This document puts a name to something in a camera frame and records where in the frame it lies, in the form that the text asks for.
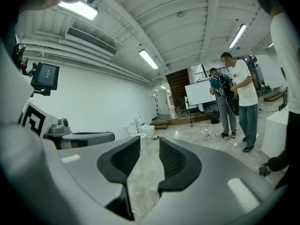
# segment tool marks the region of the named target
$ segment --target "toilet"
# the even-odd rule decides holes
[[[144,150],[147,145],[147,134],[145,133],[138,133],[136,129],[136,125],[133,122],[130,122],[127,126],[127,130],[129,133],[129,136],[135,137],[140,136],[141,138],[141,150]]]
[[[147,134],[147,137],[153,137],[154,136],[154,130],[155,127],[153,125],[146,125],[144,117],[137,113],[137,129],[139,133],[145,133]]]

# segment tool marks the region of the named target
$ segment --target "tiled floor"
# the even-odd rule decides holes
[[[263,111],[275,111],[281,103],[281,99],[273,103],[267,103],[263,102],[262,97],[259,98],[259,108]],[[193,127],[190,124],[172,125],[166,130],[156,131],[156,134],[224,151],[237,158],[253,171],[258,172],[260,165],[268,160],[268,157],[260,151],[260,148],[263,142],[266,118],[272,114],[272,112],[259,112],[257,140],[255,148],[249,153],[242,151],[246,144],[242,142],[244,135],[239,125],[237,125],[237,137],[229,140],[215,137],[214,135],[212,137],[205,136],[207,133],[202,132],[204,129],[209,134],[214,132],[216,135],[219,135],[222,132],[222,123],[211,124],[210,120],[193,123]],[[159,201],[157,187],[158,183],[164,180],[164,169],[158,153],[158,141],[149,141],[148,147],[141,152],[141,156],[127,180],[131,205],[137,221],[140,221],[148,214],[151,208]],[[275,172],[268,176],[266,180],[272,186],[275,186],[282,176],[283,172]]]

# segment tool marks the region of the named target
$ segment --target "ceiling light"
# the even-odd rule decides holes
[[[274,45],[274,43],[269,44],[269,45],[268,45],[268,48],[269,48],[269,47],[272,47],[273,45]]]
[[[143,49],[141,51],[139,51],[139,54],[141,55],[142,58],[145,59],[145,61],[147,63],[149,63],[149,65],[151,67],[153,67],[153,69],[158,69],[158,66],[156,65],[156,63],[152,60],[152,58],[147,54],[146,50]]]
[[[236,33],[236,35],[234,36],[232,42],[229,45],[229,48],[233,48],[234,45],[237,43],[237,41],[239,40],[239,38],[242,36],[244,30],[246,29],[247,25],[242,24],[238,30],[238,32]]]
[[[65,3],[61,2],[58,6],[71,10],[72,12],[78,13],[81,16],[84,16],[90,20],[93,20],[98,11],[83,2],[76,2],[76,3]]]

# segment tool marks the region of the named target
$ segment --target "air conditioner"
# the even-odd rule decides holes
[[[117,52],[116,49],[114,49],[107,43],[101,41],[100,39],[73,27],[70,27],[68,29],[65,35],[65,39],[94,49],[100,53],[109,56],[110,58],[114,56]]]

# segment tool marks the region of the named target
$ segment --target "air vent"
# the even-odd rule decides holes
[[[69,28],[69,30],[66,33],[65,38],[68,40],[89,46],[89,47],[91,47],[91,46],[88,44],[91,44],[92,46],[99,47],[99,48],[109,52],[111,55],[115,55],[117,52],[116,49],[114,49],[112,46],[109,46],[107,43],[102,42],[98,38],[95,38],[83,31],[76,29],[76,28],[72,28],[72,27]]]

